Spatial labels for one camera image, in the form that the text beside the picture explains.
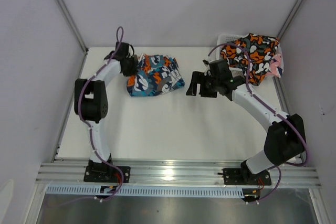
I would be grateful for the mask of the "blue orange patterned shorts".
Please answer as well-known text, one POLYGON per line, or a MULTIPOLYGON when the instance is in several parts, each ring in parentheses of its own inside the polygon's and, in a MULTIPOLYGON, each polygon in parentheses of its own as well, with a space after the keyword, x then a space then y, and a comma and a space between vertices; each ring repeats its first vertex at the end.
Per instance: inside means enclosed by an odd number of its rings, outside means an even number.
POLYGON ((130 96, 155 97, 185 86, 175 58, 147 54, 141 54, 136 58, 136 73, 126 82, 130 96))

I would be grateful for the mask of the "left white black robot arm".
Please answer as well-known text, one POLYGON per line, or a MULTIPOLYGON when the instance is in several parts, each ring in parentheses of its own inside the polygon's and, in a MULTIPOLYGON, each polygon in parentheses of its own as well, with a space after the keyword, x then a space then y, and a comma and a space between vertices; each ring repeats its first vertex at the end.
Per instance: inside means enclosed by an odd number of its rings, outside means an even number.
POLYGON ((114 176, 104 129, 104 119, 109 109, 106 87, 117 75, 130 76, 136 69, 134 47, 126 42, 117 42, 115 50, 104 58, 103 65, 92 77, 75 81, 74 111, 87 126, 92 148, 90 161, 101 164, 96 168, 95 175, 102 182, 108 182, 114 176))

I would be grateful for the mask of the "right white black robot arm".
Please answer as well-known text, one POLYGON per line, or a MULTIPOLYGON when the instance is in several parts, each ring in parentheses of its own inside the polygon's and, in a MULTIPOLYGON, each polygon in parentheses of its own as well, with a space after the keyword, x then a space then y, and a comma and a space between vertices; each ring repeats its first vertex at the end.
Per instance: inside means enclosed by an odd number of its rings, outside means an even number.
POLYGON ((207 72, 194 71, 186 95, 205 98, 225 96, 245 109, 266 131, 263 149, 241 164, 240 179, 251 184, 259 173, 287 163, 306 151, 301 116, 277 110, 262 99, 242 76, 233 76, 225 60, 209 63, 207 72))

